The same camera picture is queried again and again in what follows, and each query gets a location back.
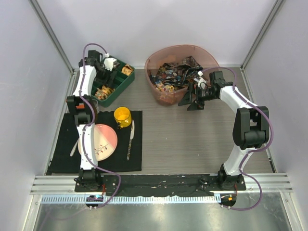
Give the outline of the yellow beetle print tie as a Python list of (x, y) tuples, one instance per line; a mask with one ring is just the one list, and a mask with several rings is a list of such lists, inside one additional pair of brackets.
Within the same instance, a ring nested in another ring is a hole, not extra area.
[(101, 88), (102, 92), (104, 93), (104, 95), (110, 95), (114, 92), (115, 89), (107, 87), (107, 86), (102, 86)]

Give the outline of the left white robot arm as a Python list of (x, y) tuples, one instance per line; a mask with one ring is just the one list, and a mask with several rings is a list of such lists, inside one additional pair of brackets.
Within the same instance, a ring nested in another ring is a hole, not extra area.
[(73, 95), (66, 98), (70, 115), (76, 125), (80, 146), (81, 162), (78, 177), (74, 179), (75, 191), (97, 192), (102, 188), (103, 180), (97, 169), (98, 161), (95, 153), (94, 130), (97, 116), (91, 97), (92, 85), (97, 76), (110, 73), (117, 60), (103, 55), (96, 50), (88, 51), (79, 62), (79, 79)]

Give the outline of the green compartment tray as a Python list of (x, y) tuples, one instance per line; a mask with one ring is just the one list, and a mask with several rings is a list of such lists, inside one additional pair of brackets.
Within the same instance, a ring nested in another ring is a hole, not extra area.
[(116, 77), (114, 79), (113, 89), (114, 92), (110, 95), (107, 95), (105, 100), (98, 100), (94, 95), (97, 91), (97, 89), (102, 88), (102, 84), (100, 84), (98, 81), (94, 80), (91, 90), (91, 96), (94, 100), (98, 102), (98, 105), (102, 107), (108, 107), (110, 106), (119, 96), (124, 92), (124, 90), (134, 81), (135, 79), (135, 68), (133, 68), (133, 72), (130, 76), (126, 76), (121, 73), (122, 68), (127, 64), (121, 60), (118, 59), (120, 62), (120, 66), (117, 69), (114, 69), (116, 71)]

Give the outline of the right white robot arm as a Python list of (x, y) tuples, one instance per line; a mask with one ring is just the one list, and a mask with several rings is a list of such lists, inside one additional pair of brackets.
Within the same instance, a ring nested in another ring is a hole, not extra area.
[(235, 83), (224, 79), (222, 71), (214, 71), (209, 77), (210, 83), (207, 84), (203, 71), (199, 71), (178, 105), (188, 106), (188, 111), (199, 111), (204, 109), (206, 101), (221, 100), (235, 113), (232, 131), (234, 147), (212, 180), (218, 188), (230, 190), (242, 182), (243, 167), (250, 154), (270, 139), (269, 110), (244, 97)]

